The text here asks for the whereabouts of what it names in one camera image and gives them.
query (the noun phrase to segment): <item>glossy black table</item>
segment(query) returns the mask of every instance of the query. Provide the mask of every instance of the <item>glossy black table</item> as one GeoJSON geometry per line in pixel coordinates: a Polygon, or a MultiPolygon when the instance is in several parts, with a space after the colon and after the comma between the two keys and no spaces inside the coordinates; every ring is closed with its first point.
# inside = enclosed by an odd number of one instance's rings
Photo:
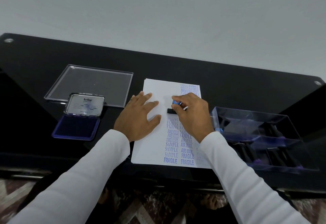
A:
{"type": "MultiPolygon", "coordinates": [[[[210,110],[219,106],[288,115],[320,171],[257,173],[273,188],[326,192],[326,85],[322,79],[9,33],[0,37],[3,175],[35,169],[66,171],[113,128],[122,108],[104,108],[92,142],[51,137],[64,105],[48,102],[44,96],[68,64],[133,72],[128,98],[140,92],[144,79],[150,78],[200,85],[210,110]]],[[[130,158],[116,168],[109,184],[221,189],[210,169],[139,165],[130,158]]]]}

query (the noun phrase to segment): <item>white paper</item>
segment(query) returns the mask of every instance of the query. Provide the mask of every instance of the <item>white paper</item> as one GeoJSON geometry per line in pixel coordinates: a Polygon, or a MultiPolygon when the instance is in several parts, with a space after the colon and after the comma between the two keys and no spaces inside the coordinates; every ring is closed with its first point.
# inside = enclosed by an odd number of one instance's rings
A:
{"type": "Polygon", "coordinates": [[[199,143],[189,135],[179,122],[178,115],[167,114],[171,108],[172,95],[184,95],[193,92],[201,97],[198,85],[145,79],[144,94],[151,92],[149,101],[159,101],[159,105],[148,114],[151,119],[162,115],[161,123],[151,134],[134,144],[131,162],[136,164],[183,166],[210,168],[204,156],[199,152],[199,143]]]}

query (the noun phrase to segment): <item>patterned carpet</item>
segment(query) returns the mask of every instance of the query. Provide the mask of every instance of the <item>patterned carpet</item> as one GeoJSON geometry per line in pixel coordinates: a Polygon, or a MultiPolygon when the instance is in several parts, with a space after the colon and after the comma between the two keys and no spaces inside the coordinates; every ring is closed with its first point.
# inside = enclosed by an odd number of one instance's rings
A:
{"type": "MultiPolygon", "coordinates": [[[[33,187],[34,182],[0,180],[0,224],[7,223],[33,187]]],[[[116,223],[165,224],[193,220],[201,207],[202,195],[111,190],[109,203],[116,223]]],[[[227,204],[225,195],[216,195],[218,208],[227,204]]],[[[300,213],[313,224],[326,223],[326,200],[295,200],[300,213]]]]}

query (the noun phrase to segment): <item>metal ink pad case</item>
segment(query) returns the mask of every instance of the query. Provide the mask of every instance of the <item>metal ink pad case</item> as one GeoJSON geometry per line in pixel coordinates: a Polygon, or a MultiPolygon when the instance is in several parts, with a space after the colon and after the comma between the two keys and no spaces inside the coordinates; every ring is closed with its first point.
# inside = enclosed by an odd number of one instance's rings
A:
{"type": "Polygon", "coordinates": [[[87,93],[72,93],[52,133],[54,138],[86,140],[94,139],[100,123],[104,96],[87,93]]]}

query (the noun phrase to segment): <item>white shirt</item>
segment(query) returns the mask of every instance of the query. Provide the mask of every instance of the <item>white shirt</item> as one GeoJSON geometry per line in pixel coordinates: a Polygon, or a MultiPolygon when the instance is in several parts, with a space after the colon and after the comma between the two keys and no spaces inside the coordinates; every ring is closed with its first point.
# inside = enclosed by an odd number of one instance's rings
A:
{"type": "MultiPolygon", "coordinates": [[[[238,157],[219,132],[206,136],[200,149],[218,176],[239,223],[309,223],[238,157]]],[[[127,137],[109,130],[87,155],[9,223],[85,223],[112,171],[129,154],[127,137]]]]}

